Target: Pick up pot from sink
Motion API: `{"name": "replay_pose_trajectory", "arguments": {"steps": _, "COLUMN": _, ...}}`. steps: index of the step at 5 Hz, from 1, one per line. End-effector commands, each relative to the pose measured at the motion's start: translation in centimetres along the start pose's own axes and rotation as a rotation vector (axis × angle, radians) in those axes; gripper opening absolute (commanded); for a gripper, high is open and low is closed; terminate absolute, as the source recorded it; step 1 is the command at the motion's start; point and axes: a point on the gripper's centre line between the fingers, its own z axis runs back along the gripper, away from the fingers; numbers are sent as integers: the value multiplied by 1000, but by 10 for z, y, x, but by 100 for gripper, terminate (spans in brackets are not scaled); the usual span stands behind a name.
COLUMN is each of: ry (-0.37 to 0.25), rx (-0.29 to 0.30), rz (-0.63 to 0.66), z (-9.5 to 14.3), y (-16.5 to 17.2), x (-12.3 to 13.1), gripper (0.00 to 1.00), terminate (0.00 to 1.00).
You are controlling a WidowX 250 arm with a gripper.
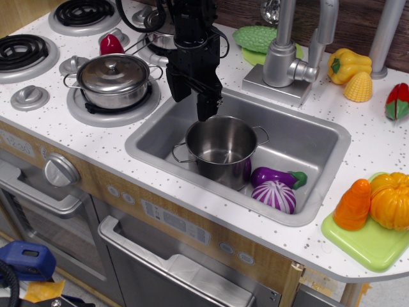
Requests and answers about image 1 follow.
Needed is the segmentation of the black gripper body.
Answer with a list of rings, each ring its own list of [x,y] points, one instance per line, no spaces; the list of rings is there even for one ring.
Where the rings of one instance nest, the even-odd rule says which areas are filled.
[[[214,26],[206,31],[207,37],[196,42],[175,43],[176,50],[168,55],[167,67],[173,67],[187,79],[192,91],[206,96],[220,96],[222,85],[216,74],[220,63],[220,37]]]

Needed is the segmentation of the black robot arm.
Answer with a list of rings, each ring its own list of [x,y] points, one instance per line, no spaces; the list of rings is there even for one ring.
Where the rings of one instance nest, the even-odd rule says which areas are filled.
[[[204,122],[217,114],[222,85],[216,74],[220,63],[221,33],[213,1],[174,1],[175,50],[167,55],[167,82],[175,102],[197,93],[197,118]]]

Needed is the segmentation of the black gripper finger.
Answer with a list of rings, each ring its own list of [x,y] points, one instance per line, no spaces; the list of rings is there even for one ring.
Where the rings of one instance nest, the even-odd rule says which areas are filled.
[[[166,76],[171,95],[175,102],[181,102],[191,95],[192,90],[187,84],[186,77],[181,72],[175,70],[173,67],[167,67]]]
[[[205,122],[218,112],[222,104],[222,97],[209,97],[203,93],[197,95],[197,118],[200,122]]]

